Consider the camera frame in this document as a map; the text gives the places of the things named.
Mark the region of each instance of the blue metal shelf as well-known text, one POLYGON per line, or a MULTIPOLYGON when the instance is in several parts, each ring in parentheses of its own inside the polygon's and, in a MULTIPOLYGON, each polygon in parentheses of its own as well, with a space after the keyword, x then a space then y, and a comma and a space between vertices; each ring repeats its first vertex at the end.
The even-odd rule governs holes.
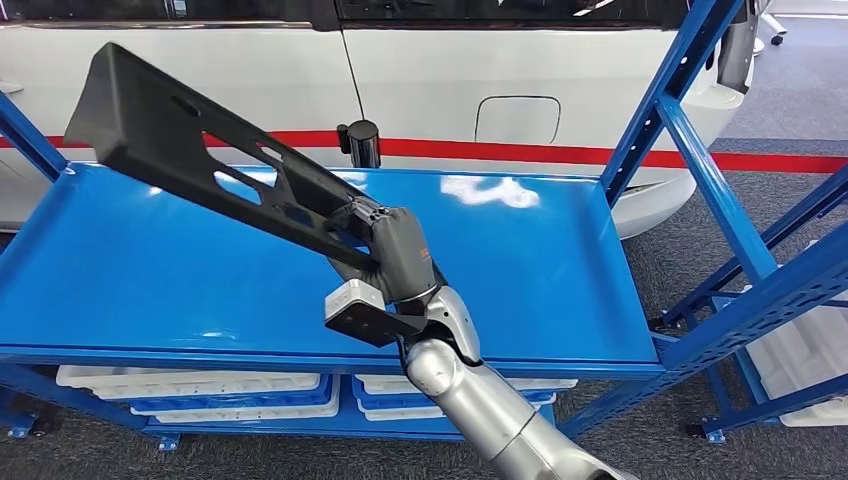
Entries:
MULTIPOLYGON (((273 177, 270 168, 244 171, 273 177)), ((546 376, 563 377, 572 372, 562 367, 626 378, 661 370, 597 180, 338 174, 420 212, 430 250, 479 319, 483 354, 505 374, 539 377, 544 365, 560 367, 546 376), (489 198, 488 189, 503 185, 510 193, 489 198), (520 281, 506 286, 505 272, 520 281), (567 313, 552 310, 551 299, 567 313)), ((324 296, 338 283, 319 255, 74 163, 0 256, 0 354, 21 363, 50 356, 399 373, 394 346, 375 349, 323 327, 324 296)))
MULTIPOLYGON (((381 202, 416 212, 434 257, 475 316, 483 356, 503 374, 625 380, 560 426, 570 436, 698 372, 715 382, 716 362, 848 289, 848 222, 783 268, 769 252, 844 201, 848 166, 758 234, 680 106, 741 5, 693 3, 598 178, 338 172, 381 202), (743 270, 754 284, 679 339, 649 333, 610 213, 663 129, 735 254, 665 320, 692 316, 743 270)), ((393 349, 321 326, 323 298, 338 278, 317 255, 106 168, 65 168, 2 95, 0 131, 56 180, 0 256, 3 362, 400 373, 393 349)), ((0 387, 160 435, 163 449, 175 448, 181 432, 455 435, 446 421, 416 428, 366 422, 350 396, 338 418, 300 424, 157 425, 12 363, 0 364, 0 387)), ((704 428, 721 435, 846 390, 848 376, 839 377, 704 428)))

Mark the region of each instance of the black plastic part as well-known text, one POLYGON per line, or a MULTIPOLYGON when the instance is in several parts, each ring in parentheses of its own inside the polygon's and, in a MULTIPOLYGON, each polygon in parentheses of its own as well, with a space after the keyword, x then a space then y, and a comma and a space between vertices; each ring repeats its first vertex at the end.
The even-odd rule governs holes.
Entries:
MULTIPOLYGON (((379 265, 325 228, 333 212, 367 195, 119 45, 95 54, 66 139, 91 145, 98 162, 125 175, 339 262, 379 265), (273 167, 274 185, 216 160, 210 137, 273 167), (259 204, 221 187, 219 172, 255 190, 259 204)), ((370 243, 356 220, 346 233, 370 243)))
POLYGON ((409 209, 388 209, 371 229, 371 252, 380 259, 380 272, 392 302, 409 300, 436 287, 433 258, 421 225, 409 209))
POLYGON ((339 149, 345 155, 350 155, 350 137, 347 135, 347 125, 341 124, 336 127, 336 134, 339 136, 339 149))
POLYGON ((356 168, 380 168, 380 131, 374 122, 358 120, 347 127, 350 155, 356 168))
POLYGON ((412 315, 386 312, 364 302, 354 302, 347 308, 328 318, 324 326, 349 337, 383 347, 421 332, 427 319, 412 315))
POLYGON ((309 23, 319 32, 334 32, 341 29, 334 0, 308 0, 309 23))

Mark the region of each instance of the gray carpet floor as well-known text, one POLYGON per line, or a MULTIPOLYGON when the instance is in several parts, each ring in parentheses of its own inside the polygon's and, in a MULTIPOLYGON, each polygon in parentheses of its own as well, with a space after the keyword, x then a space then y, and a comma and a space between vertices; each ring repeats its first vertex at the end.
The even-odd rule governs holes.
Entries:
MULTIPOLYGON (((791 37, 757 60, 758 81, 763 85, 755 83, 757 88, 743 112, 717 146, 737 151, 846 154, 846 105, 834 105, 824 93, 805 101, 794 97, 809 93, 802 87, 811 76, 823 78, 831 87, 844 87, 848 22, 791 20, 786 24, 791 37), (822 37, 827 31, 841 35, 839 48, 828 47, 835 40, 822 37), (813 120, 822 112, 828 112, 825 118, 829 123, 813 120), (765 120, 772 116, 774 122, 765 120), (780 124, 790 123, 790 118, 792 128, 781 130, 780 124), (774 129, 761 130, 758 125, 774 129), (775 140, 779 138, 809 142, 775 140)), ((730 173, 727 178, 754 223, 762 228, 824 177, 730 173)), ((791 258, 846 218, 848 208, 841 207, 811 223, 777 249, 778 259, 791 258)), ((625 242, 648 316, 672 305, 728 258, 729 250, 720 238, 703 199, 696 194, 667 222, 625 242)), ((743 283, 740 279, 737 286, 743 283)), ((729 383, 738 393, 732 375, 729 383)), ((564 418, 611 385, 581 382, 560 398, 558 416, 564 418)), ((846 428, 754 426, 731 433, 724 445, 710 445, 683 433, 683 425, 712 412, 715 404, 709 387, 702 376, 696 376, 587 433, 579 443, 643 480, 848 478, 846 428)), ((452 443, 199 436, 185 438, 175 453, 161 454, 149 440, 74 414, 67 414, 62 428, 46 437, 0 440, 0 479, 123 478, 484 479, 493 475, 467 446, 452 443)))

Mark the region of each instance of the white plastic bin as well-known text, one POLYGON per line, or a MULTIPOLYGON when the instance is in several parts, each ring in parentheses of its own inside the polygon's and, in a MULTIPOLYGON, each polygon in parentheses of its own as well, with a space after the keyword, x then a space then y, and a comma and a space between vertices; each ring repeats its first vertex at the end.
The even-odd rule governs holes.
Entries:
POLYGON ((104 400, 221 393, 312 390, 317 373, 167 370, 62 365, 56 383, 88 388, 104 400))
MULTIPOLYGON (((834 297, 848 300, 848 291, 834 297)), ((747 347, 769 398, 848 373, 848 309, 816 307, 747 347)), ((848 425, 848 397, 782 415, 790 427, 848 425)))
MULTIPOLYGON (((390 395, 397 393, 418 393, 403 375, 356 375, 365 385, 365 392, 371 395, 390 395)), ((577 385, 577 380, 544 378, 508 378, 507 381, 516 390, 565 390, 577 385)))
POLYGON ((278 407, 204 408, 197 410, 162 410, 139 412, 136 415, 154 416, 162 423, 232 422, 244 420, 279 420, 287 418, 334 417, 339 413, 338 375, 333 376, 328 402, 321 405, 288 405, 278 407))
MULTIPOLYGON (((551 393, 549 397, 541 401, 531 402, 536 410, 543 405, 549 405, 556 401, 556 393, 551 393)), ((411 407, 411 408, 381 408, 379 410, 368 410, 362 408, 362 401, 357 400, 359 411, 365 415, 365 418, 372 422, 381 422, 387 420, 415 420, 424 418, 439 418, 445 414, 439 407, 411 407)))

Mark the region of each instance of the robotic arm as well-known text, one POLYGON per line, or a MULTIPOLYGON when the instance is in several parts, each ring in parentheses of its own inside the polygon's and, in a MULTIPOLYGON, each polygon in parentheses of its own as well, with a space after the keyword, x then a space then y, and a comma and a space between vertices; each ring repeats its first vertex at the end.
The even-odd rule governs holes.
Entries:
POLYGON ((462 298, 446 284, 434 286, 431 281, 436 278, 435 270, 429 254, 424 258, 420 254, 427 247, 417 221, 405 209, 380 208, 384 208, 384 215, 375 222, 374 231, 380 233, 374 238, 377 244, 388 247, 383 249, 381 265, 403 263, 405 268, 377 275, 337 268, 343 278, 350 279, 326 298, 325 325, 376 346, 385 345, 385 339, 394 336, 407 378, 442 409, 499 477, 626 479, 565 437, 486 364, 462 298), (402 252, 415 261, 402 262, 386 256, 386 251, 402 252), (395 300, 392 285, 415 288, 404 291, 405 300, 395 300), (396 310, 423 312, 416 318, 426 321, 398 320, 404 329, 412 324, 415 329, 383 337, 364 332, 393 324, 381 318, 402 316, 385 312, 384 293, 396 310), (384 340, 369 341, 373 338, 384 340))
POLYGON ((325 325, 378 347, 397 343, 412 383, 502 478, 625 479, 486 365, 471 315, 409 210, 380 205, 115 44, 94 56, 66 140, 91 145, 109 168, 325 255, 346 281, 325 301, 325 325), (272 167, 273 184, 214 159, 204 135, 272 167), (217 174, 252 188, 259 202, 224 188, 217 174))

